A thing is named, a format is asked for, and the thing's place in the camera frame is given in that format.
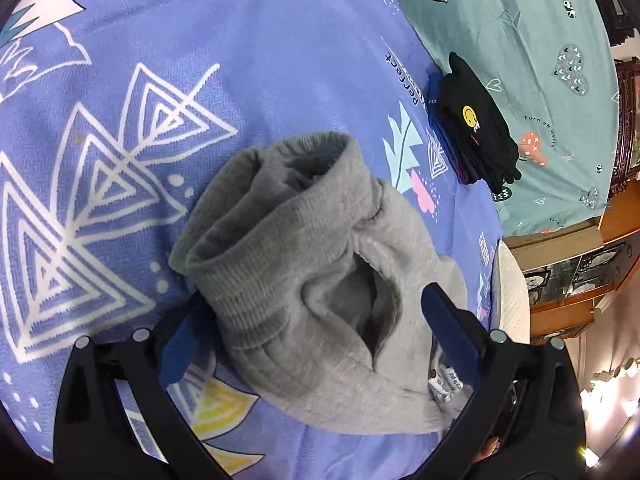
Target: ceiling light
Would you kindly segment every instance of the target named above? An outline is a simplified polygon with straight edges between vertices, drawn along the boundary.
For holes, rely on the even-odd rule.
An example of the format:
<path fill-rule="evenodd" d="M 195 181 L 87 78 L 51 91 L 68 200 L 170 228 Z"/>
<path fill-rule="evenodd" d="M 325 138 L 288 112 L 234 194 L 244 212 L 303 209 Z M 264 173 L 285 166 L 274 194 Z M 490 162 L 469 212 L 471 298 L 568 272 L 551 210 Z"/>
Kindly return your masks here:
<path fill-rule="evenodd" d="M 582 409 L 589 411 L 591 407 L 591 395 L 587 390 L 580 392 L 580 398 L 582 399 Z"/>
<path fill-rule="evenodd" d="M 599 457 L 589 448 L 586 448 L 582 455 L 584 456 L 584 461 L 587 463 L 587 467 L 593 467 L 598 463 Z"/>
<path fill-rule="evenodd" d="M 638 373 L 638 364 L 636 364 L 636 362 L 633 361 L 629 369 L 626 371 L 626 374 L 629 377 L 635 377 L 637 373 Z"/>
<path fill-rule="evenodd" d="M 622 402 L 622 409 L 625 410 L 626 416 L 634 416 L 638 410 L 638 401 L 630 400 L 628 402 Z"/>
<path fill-rule="evenodd" d="M 633 377 L 636 372 L 638 371 L 638 365 L 636 364 L 636 360 L 633 359 L 632 357 L 630 357 L 629 359 L 627 359 L 624 364 L 622 365 L 622 371 L 623 373 L 625 373 L 626 375 L 630 375 L 631 377 Z"/>
<path fill-rule="evenodd" d="M 636 436 L 636 431 L 638 430 L 638 423 L 636 422 L 629 422 L 626 425 L 626 429 L 625 432 L 622 434 L 622 436 L 620 437 L 620 443 L 623 446 L 626 446 L 626 444 L 628 444 L 628 442 Z"/>
<path fill-rule="evenodd" d="M 589 418 L 588 424 L 592 430 L 597 430 L 606 424 L 620 400 L 618 398 L 619 381 L 596 381 L 587 402 Z"/>

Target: metal screw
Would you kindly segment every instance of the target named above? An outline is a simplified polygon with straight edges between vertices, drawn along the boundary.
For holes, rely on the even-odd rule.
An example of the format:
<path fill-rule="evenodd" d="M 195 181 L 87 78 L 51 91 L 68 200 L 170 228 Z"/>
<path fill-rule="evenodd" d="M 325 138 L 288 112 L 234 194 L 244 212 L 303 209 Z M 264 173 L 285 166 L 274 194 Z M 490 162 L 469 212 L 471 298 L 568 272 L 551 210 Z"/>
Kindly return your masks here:
<path fill-rule="evenodd" d="M 554 337 L 551 339 L 551 346 L 556 350 L 562 350 L 564 348 L 564 341 L 559 337 Z"/>
<path fill-rule="evenodd" d="M 151 332 L 149 332 L 148 329 L 139 328 L 133 333 L 132 337 L 133 337 L 133 341 L 135 341 L 136 343 L 142 343 L 143 341 L 146 341 L 147 339 L 149 339 L 150 335 L 151 335 Z"/>
<path fill-rule="evenodd" d="M 83 349 L 86 348 L 89 344 L 89 338 L 85 335 L 81 335 L 78 339 L 76 339 L 76 348 Z"/>
<path fill-rule="evenodd" d="M 491 330 L 489 338 L 491 338 L 491 341 L 500 344 L 507 341 L 507 335 L 502 330 Z"/>

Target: black folded cloth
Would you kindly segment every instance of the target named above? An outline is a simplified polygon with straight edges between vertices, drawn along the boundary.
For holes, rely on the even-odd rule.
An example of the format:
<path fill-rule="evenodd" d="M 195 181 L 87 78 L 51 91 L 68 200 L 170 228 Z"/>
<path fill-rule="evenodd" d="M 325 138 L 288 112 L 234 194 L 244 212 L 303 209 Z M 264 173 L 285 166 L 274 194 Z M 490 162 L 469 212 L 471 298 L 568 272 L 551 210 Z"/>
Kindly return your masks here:
<path fill-rule="evenodd" d="M 440 84 L 436 102 L 438 120 L 444 126 L 463 180 L 472 184 L 483 178 L 495 194 L 502 184 L 513 184 L 522 175 L 516 168 L 518 145 L 484 85 L 458 54 L 449 54 L 452 73 Z"/>

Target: white pillow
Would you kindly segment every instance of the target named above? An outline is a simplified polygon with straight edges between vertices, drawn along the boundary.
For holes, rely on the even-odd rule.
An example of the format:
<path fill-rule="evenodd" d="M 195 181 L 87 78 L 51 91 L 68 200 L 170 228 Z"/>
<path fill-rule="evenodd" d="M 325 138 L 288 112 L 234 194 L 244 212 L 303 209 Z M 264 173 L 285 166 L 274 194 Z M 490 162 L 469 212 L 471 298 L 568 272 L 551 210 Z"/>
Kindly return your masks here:
<path fill-rule="evenodd" d="M 491 276 L 491 329 L 504 330 L 513 342 L 529 344 L 529 291 L 524 274 L 507 245 L 500 241 Z"/>

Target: light blue leaf print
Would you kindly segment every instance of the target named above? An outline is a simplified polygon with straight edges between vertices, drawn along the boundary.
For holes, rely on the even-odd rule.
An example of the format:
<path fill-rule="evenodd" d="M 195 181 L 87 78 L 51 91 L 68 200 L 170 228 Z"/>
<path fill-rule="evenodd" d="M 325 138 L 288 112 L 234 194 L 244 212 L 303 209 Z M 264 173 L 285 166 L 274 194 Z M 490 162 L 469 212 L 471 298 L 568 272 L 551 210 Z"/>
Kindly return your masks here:
<path fill-rule="evenodd" d="M 399 105 L 400 127 L 392 117 L 389 117 L 389 125 L 394 136 L 393 149 L 386 142 L 386 139 L 382 139 L 382 142 L 385 144 L 386 161 L 389 163 L 389 171 L 391 172 L 391 184 L 400 193 L 404 193 L 412 188 L 411 176 L 407 170 L 420 166 L 410 148 L 423 144 L 423 142 L 404 106 L 402 103 Z"/>

